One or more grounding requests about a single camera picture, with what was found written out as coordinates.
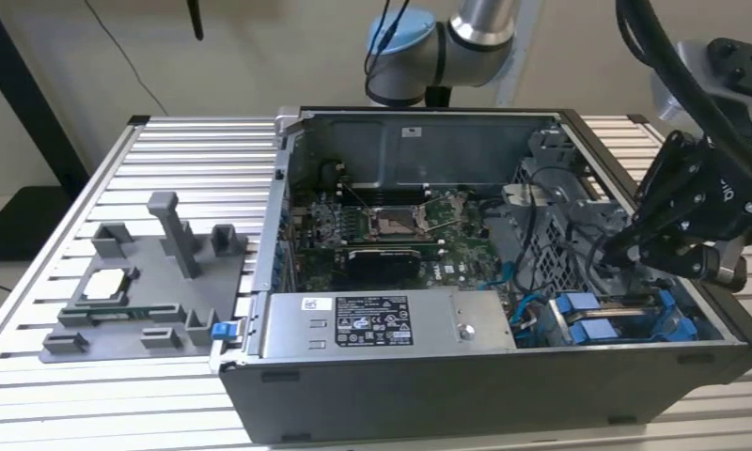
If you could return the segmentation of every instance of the gray fixture post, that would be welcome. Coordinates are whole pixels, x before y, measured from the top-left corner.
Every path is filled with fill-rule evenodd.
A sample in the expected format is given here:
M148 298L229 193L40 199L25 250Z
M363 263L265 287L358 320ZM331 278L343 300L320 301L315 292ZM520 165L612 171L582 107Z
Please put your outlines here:
M176 257L184 278L195 279L200 274L200 266L192 253L193 239L184 231L184 225L176 213L177 195L173 192L156 192L148 201L148 211L156 216L164 228L165 252Z

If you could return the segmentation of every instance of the white label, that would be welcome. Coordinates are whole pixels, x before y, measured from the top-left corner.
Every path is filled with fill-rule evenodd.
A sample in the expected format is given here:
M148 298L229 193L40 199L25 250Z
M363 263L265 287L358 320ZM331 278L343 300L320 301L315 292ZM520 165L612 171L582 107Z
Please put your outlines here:
M331 310L331 298L303 298L302 310Z
M403 138L420 138L422 137L422 128L420 127L404 127L402 129L402 137Z

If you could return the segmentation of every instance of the barcode sticker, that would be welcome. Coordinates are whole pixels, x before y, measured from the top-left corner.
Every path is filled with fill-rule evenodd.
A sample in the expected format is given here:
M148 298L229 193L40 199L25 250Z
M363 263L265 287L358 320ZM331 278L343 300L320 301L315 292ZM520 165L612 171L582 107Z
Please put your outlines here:
M302 310L331 310L332 298L303 298Z

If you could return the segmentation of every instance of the blue latch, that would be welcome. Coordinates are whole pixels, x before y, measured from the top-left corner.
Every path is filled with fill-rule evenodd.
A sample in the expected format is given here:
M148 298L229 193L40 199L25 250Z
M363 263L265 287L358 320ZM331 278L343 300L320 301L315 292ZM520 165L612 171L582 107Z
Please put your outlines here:
M212 339L229 341L237 338L237 323L236 322L217 322L212 326Z

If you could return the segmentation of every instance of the blue cable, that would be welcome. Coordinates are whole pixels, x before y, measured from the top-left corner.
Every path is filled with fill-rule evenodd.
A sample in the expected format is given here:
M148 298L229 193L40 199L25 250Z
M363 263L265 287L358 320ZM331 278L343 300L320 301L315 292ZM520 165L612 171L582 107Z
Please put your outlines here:
M486 282L484 284L482 284L479 286L479 290L484 291L486 289L488 289L488 287L495 287L496 285L507 284L512 279L514 270L515 270L515 267L512 265L512 262L506 261L502 264L502 279L496 280L494 282Z
M522 302L518 305L518 309L515 310L515 314L511 318L511 324L515 324L519 320L522 320L522 315L524 313L524 309L527 308L527 304L535 299L540 297L539 293L530 293L527 296L522 298Z

